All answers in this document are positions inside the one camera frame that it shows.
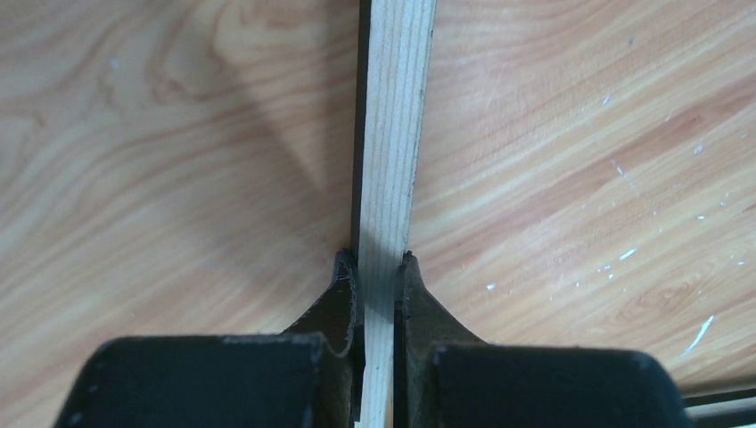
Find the wooden picture frame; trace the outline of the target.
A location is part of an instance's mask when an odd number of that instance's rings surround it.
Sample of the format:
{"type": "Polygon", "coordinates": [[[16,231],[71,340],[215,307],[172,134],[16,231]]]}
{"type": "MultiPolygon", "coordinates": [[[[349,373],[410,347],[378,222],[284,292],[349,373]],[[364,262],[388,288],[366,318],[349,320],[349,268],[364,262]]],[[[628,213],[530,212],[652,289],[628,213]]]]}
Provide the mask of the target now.
{"type": "Polygon", "coordinates": [[[364,305],[360,427],[389,422],[394,378],[394,300],[407,251],[436,4],[372,1],[357,116],[352,240],[364,305]]]}

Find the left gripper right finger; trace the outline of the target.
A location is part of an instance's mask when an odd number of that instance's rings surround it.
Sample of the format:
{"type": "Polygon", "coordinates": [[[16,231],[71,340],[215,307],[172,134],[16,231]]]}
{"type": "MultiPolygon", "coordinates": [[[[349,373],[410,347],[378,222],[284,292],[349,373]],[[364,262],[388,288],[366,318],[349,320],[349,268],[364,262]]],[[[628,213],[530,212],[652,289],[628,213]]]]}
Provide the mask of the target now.
{"type": "Polygon", "coordinates": [[[468,330],[405,254],[395,304],[397,427],[690,427],[660,363],[637,350],[494,345],[468,330]]]}

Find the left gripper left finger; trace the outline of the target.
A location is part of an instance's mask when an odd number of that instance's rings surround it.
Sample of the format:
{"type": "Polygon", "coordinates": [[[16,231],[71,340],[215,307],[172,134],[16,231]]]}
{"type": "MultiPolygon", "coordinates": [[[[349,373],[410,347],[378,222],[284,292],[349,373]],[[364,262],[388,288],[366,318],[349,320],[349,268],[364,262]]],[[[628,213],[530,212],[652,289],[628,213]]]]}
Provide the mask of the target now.
{"type": "Polygon", "coordinates": [[[351,427],[359,416],[356,264],[277,334],[124,336],[86,361],[58,427],[351,427]]]}

